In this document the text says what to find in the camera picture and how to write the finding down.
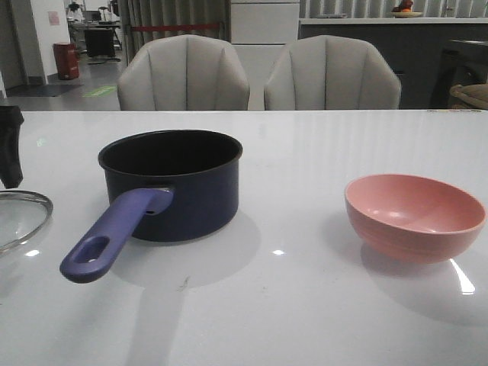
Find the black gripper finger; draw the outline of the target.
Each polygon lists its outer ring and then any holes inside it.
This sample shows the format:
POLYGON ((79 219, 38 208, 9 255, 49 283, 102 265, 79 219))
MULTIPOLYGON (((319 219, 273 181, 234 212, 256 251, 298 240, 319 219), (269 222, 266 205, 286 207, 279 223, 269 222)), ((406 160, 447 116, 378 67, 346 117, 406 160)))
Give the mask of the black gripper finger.
POLYGON ((24 118, 21 109, 1 106, 1 180, 5 188, 17 188, 23 180, 18 141, 24 118))

